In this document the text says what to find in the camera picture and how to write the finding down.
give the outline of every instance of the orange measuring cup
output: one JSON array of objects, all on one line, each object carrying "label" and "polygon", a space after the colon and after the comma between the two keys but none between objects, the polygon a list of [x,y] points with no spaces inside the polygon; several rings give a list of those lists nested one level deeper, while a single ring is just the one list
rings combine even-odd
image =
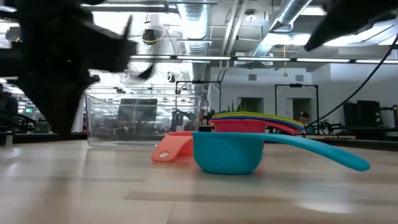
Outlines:
[{"label": "orange measuring cup", "polygon": [[193,136],[191,131],[166,133],[163,140],[152,153],[154,162],[172,162],[178,155],[193,155]]}]

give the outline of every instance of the handle hole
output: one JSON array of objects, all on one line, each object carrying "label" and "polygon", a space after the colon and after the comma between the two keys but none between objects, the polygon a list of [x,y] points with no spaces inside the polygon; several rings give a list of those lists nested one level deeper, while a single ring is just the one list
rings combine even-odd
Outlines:
[{"label": "handle hole", "polygon": [[159,154],[159,156],[161,158],[166,158],[167,156],[169,156],[169,153],[168,152],[162,152],[162,153]]}]

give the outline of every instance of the doorway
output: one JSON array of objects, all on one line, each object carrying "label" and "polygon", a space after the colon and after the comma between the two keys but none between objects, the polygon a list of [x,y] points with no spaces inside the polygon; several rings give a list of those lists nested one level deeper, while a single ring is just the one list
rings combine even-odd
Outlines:
[{"label": "doorway", "polygon": [[298,121],[302,112],[306,112],[311,119],[311,98],[292,98],[293,119]]},{"label": "doorway", "polygon": [[263,113],[264,99],[253,97],[238,97],[238,105],[240,109],[247,112]]}]

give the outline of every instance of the black frame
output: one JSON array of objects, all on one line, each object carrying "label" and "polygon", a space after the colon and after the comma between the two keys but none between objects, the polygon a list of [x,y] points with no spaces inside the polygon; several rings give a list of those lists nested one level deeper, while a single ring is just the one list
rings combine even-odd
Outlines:
[{"label": "black frame", "polygon": [[318,85],[304,85],[304,84],[275,84],[274,85],[274,95],[275,95],[275,115],[278,115],[278,96],[277,96],[277,89],[278,86],[288,86],[290,88],[301,88],[303,86],[309,86],[309,87],[314,87],[315,88],[315,98],[317,102],[317,127],[320,127],[320,121],[319,121],[319,96],[318,96]]},{"label": "black frame", "polygon": [[178,84],[179,83],[192,83],[192,84],[209,84],[209,83],[217,83],[218,86],[220,87],[220,91],[219,91],[219,99],[220,99],[220,103],[218,106],[219,112],[221,112],[221,82],[220,81],[202,81],[202,80],[192,80],[192,81],[175,81],[175,94],[177,94],[178,92]]}]

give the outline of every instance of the ductwork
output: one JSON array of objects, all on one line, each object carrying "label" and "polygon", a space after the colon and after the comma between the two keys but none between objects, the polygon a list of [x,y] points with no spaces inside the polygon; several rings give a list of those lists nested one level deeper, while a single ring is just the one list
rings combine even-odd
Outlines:
[{"label": "ductwork", "polygon": [[283,0],[280,4],[280,9],[273,14],[267,15],[263,22],[263,41],[251,52],[253,57],[265,57],[272,45],[267,45],[264,42],[266,35],[271,31],[291,31],[293,22],[298,18],[302,11],[312,2],[312,0]]},{"label": "ductwork", "polygon": [[[210,8],[206,4],[178,4],[178,11],[182,18],[182,34],[185,39],[202,40],[208,37],[210,23]],[[208,42],[185,42],[185,49],[189,55],[207,55]],[[209,75],[209,63],[192,63],[192,80],[206,80]],[[195,94],[201,94],[203,85],[194,85]]]}]

